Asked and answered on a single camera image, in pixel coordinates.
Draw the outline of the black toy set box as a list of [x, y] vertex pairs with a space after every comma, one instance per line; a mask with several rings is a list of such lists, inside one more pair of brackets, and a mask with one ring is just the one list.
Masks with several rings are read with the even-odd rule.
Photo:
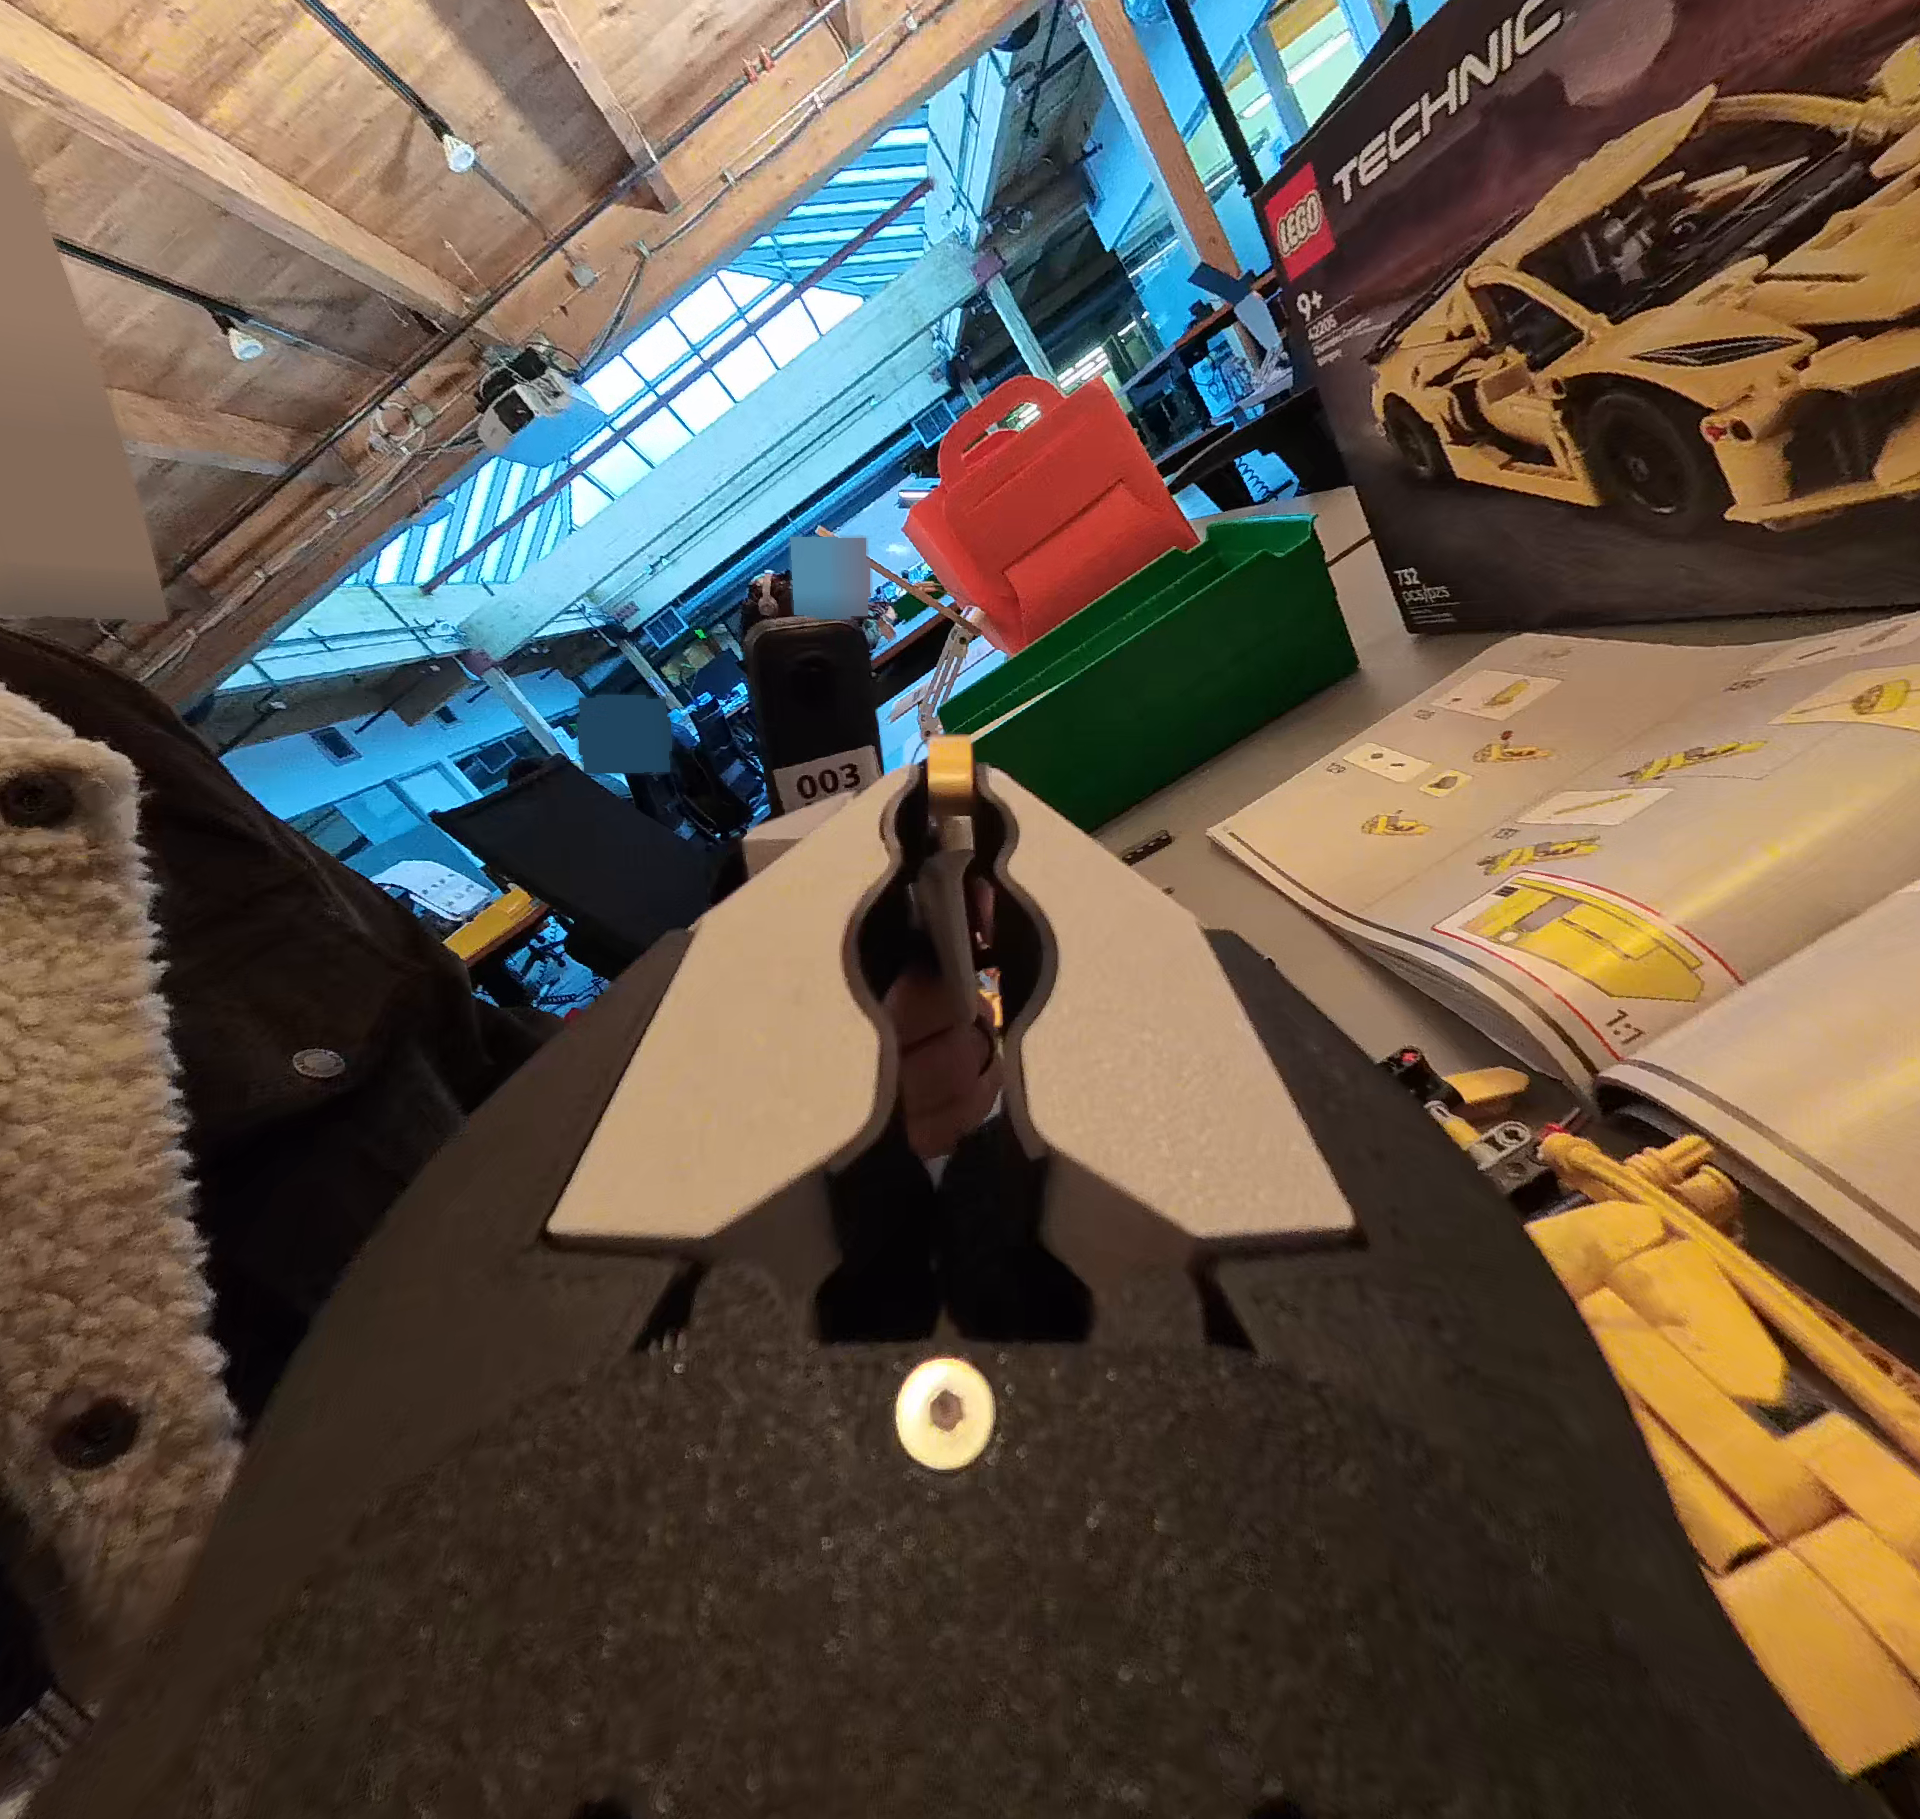
[[1447, 0], [1262, 189], [1411, 631], [1916, 603], [1919, 0]]

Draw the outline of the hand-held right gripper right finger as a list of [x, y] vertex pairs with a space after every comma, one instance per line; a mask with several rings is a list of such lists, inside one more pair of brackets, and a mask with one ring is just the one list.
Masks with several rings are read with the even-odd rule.
[[1001, 1139], [939, 1209], [939, 1330], [1241, 1336], [1218, 1269], [1347, 1241], [1331, 1161], [1202, 925], [1008, 775], [937, 819], [937, 955], [1015, 997]]

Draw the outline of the ceiling projector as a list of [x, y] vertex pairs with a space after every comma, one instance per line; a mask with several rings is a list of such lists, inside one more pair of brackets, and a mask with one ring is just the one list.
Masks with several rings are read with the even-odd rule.
[[497, 359], [475, 399], [484, 449], [526, 467], [566, 463], [611, 425], [585, 389], [580, 361], [546, 343]]

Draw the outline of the person's left hand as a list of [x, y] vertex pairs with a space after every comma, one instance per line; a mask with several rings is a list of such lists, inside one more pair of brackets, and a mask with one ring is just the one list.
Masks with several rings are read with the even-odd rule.
[[900, 971], [882, 995], [898, 1047], [896, 1111], [917, 1159], [939, 1165], [982, 1127], [1001, 1099], [996, 1001], [972, 971], [972, 1015], [958, 1015], [935, 943], [908, 931]]

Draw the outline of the yellow brick car model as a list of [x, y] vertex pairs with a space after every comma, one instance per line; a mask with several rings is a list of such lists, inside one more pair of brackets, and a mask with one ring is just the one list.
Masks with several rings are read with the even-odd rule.
[[1531, 1077], [1378, 1067], [1522, 1219], [1617, 1378], [1711, 1588], [1827, 1758], [1916, 1814], [1916, 1368], [1756, 1255], [1733, 1159], [1582, 1111], [1532, 1125]]

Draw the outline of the black office chair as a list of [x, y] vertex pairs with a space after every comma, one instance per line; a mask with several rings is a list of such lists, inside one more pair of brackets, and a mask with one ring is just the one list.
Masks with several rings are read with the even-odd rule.
[[718, 859], [562, 757], [432, 815], [488, 871], [526, 889], [602, 979], [635, 967], [712, 905]]

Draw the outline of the orange plastic bag holder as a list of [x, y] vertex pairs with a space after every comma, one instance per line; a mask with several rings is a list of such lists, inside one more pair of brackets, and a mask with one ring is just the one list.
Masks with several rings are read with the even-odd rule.
[[905, 531], [1008, 655], [1198, 543], [1114, 391], [1028, 373], [947, 431]]

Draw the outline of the yellow storage bin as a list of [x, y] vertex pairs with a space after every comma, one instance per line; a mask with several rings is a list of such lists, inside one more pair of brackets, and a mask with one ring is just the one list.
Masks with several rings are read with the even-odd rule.
[[478, 967], [493, 957], [518, 951], [549, 921], [551, 907], [523, 887], [511, 887], [481, 907], [445, 937], [445, 945], [464, 965]]

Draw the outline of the glass skylight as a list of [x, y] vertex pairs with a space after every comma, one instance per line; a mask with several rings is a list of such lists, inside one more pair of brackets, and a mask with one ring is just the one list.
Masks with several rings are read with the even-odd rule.
[[921, 259], [932, 153], [932, 115], [918, 107], [589, 367], [605, 423], [557, 457], [473, 467], [397, 527], [348, 585], [523, 577]]

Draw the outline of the wooden post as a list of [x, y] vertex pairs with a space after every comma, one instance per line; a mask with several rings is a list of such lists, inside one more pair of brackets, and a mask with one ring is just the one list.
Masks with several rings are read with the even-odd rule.
[[1149, 177], [1164, 203], [1172, 235], [1196, 265], [1222, 275], [1243, 271], [1235, 243], [1206, 191], [1141, 33], [1122, 0], [1069, 0], [1095, 63], [1116, 103]]

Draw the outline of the instruction booklet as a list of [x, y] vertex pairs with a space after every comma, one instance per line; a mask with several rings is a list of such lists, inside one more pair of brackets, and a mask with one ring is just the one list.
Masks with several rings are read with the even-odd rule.
[[1527, 1065], [1919, 1288], [1919, 619], [1514, 633], [1211, 829]]

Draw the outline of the white board stand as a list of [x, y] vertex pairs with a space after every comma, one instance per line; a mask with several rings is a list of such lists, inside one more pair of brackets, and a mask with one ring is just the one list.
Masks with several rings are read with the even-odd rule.
[[958, 603], [939, 581], [896, 581], [895, 587], [896, 597], [882, 609], [895, 629], [875, 655], [879, 711], [888, 723], [912, 719], [922, 735], [930, 735], [971, 659], [996, 647], [987, 615]]

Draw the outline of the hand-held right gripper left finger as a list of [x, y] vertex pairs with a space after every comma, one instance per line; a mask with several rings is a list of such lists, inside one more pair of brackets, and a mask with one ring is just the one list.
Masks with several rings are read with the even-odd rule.
[[921, 767], [885, 777], [692, 929], [546, 1219], [568, 1255], [663, 1267], [640, 1340], [681, 1338], [723, 1267], [828, 1340], [939, 1330], [890, 1009], [939, 973], [915, 909], [926, 791]]

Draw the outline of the green plastic bin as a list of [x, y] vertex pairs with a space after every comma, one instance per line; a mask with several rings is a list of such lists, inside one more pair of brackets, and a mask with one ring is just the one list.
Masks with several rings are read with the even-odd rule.
[[1221, 517], [948, 697], [939, 719], [1096, 831], [1357, 667], [1316, 519]]

